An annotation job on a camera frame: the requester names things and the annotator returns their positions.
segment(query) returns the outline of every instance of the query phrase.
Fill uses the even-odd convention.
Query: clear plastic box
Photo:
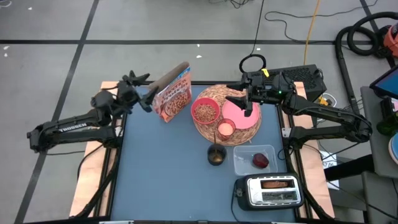
[[[257,153],[265,155],[269,164],[266,168],[257,168],[252,160]],[[271,145],[263,146],[236,146],[234,148],[234,168],[236,175],[264,174],[278,172],[275,149]]]

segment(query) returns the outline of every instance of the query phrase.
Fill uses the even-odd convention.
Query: green object
[[[377,124],[377,130],[385,136],[393,136],[398,130],[398,111]]]

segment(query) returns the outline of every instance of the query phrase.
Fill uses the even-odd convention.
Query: gray floor
[[[0,8],[0,40],[79,40],[93,0],[25,0],[12,1]],[[266,0],[267,11],[312,15],[315,0]],[[235,9],[228,2],[210,4],[207,0],[100,0],[88,40],[251,40],[256,33],[260,0]],[[331,14],[361,6],[359,0],[322,0],[319,14]],[[379,0],[372,13],[397,9],[395,0]],[[305,40],[310,19],[294,19],[269,14],[270,19],[285,19],[287,33]],[[366,16],[358,9],[349,14],[316,19],[312,40],[334,40],[337,32]],[[382,27],[392,20],[379,20]],[[269,68],[297,66],[303,63],[304,45],[294,45],[284,36],[281,22],[261,21],[256,53],[267,58]],[[356,40],[366,38],[358,35]],[[74,44],[0,44],[0,223],[13,223],[37,155],[29,149],[25,133],[44,121],[51,120],[62,86],[67,77],[78,41]],[[239,61],[250,53],[251,44],[161,44],[153,45],[84,45],[72,84],[62,109],[61,118],[85,113],[90,97],[104,80],[116,81],[133,69],[137,74],[151,73],[155,80],[183,60],[192,65],[194,80],[237,80]],[[360,57],[343,50],[357,99],[359,88],[369,85],[389,70],[385,59]],[[348,105],[334,46],[311,45],[307,63],[323,70],[328,93],[338,106]],[[244,65],[259,68],[253,60]],[[344,140],[322,141],[331,152],[351,143]],[[84,149],[85,144],[57,146],[52,152]],[[369,144],[361,144],[342,153],[357,158],[370,153]],[[67,218],[76,186],[76,169],[82,155],[47,157],[37,187],[28,207],[25,222]],[[342,219],[360,219],[355,213],[336,208]]]

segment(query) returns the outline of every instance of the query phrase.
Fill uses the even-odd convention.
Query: glass candle holder
[[[217,124],[217,136],[222,141],[228,140],[235,132],[235,129],[235,123],[232,120],[223,118]]]

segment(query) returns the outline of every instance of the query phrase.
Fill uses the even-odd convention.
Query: yellow cable
[[[308,47],[308,42],[310,41],[313,23],[315,22],[316,15],[318,14],[318,8],[319,8],[320,3],[321,3],[321,0],[318,0],[318,2],[317,2],[317,7],[315,8],[315,11],[313,12],[313,15],[312,15],[312,21],[311,21],[310,30],[308,31],[307,40],[305,41],[304,65],[305,65],[305,63],[307,62],[307,47]]]

